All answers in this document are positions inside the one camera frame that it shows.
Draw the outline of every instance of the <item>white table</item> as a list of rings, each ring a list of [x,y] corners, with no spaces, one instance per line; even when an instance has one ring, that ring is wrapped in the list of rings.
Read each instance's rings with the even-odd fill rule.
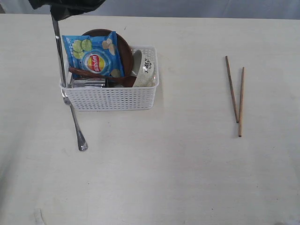
[[[273,225],[300,218],[300,21],[74,16],[154,45],[148,111],[80,112],[77,150],[48,15],[0,15],[0,224]],[[243,137],[237,102],[246,67]]]

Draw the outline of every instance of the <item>wooden bowl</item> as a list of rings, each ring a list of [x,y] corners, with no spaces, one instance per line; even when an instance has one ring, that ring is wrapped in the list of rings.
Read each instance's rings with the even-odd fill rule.
[[[95,36],[108,36],[111,30],[95,29],[85,32],[83,35]],[[133,56],[127,42],[119,34],[117,34],[118,50],[120,53],[121,63],[125,76],[130,76],[133,67]]]

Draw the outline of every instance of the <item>wooden spoon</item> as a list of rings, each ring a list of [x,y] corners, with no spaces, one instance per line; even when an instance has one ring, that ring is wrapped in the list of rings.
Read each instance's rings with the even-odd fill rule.
[[[100,74],[95,74],[90,71],[86,71],[83,69],[77,69],[74,67],[69,67],[69,72],[85,76],[85,77],[91,77],[91,78],[107,78],[109,80],[115,81],[119,84],[121,84],[125,88],[132,88],[133,84],[135,83],[136,77],[135,76],[124,76],[124,77],[110,77],[110,76],[103,76]]]

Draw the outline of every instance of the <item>chip bag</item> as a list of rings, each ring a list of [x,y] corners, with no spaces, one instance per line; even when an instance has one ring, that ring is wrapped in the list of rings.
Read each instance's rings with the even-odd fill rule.
[[[84,69],[104,76],[124,76],[117,35],[108,36],[62,36],[70,67]]]

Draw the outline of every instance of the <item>chopsticks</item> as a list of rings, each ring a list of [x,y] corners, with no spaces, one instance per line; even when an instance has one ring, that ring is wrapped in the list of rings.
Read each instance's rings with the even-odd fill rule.
[[[230,87],[230,92],[231,92],[231,98],[232,98],[234,115],[235,115],[236,122],[239,124],[239,137],[242,137],[245,67],[243,67],[242,75],[241,75],[241,83],[240,83],[240,110],[239,110],[239,118],[238,118],[237,107],[236,107],[236,102],[235,102],[235,97],[234,97],[234,92],[233,92],[233,82],[231,80],[231,73],[230,73],[228,56],[225,56],[225,60],[226,60],[226,66],[227,66],[227,74],[228,74],[228,79],[229,79],[229,87]]]

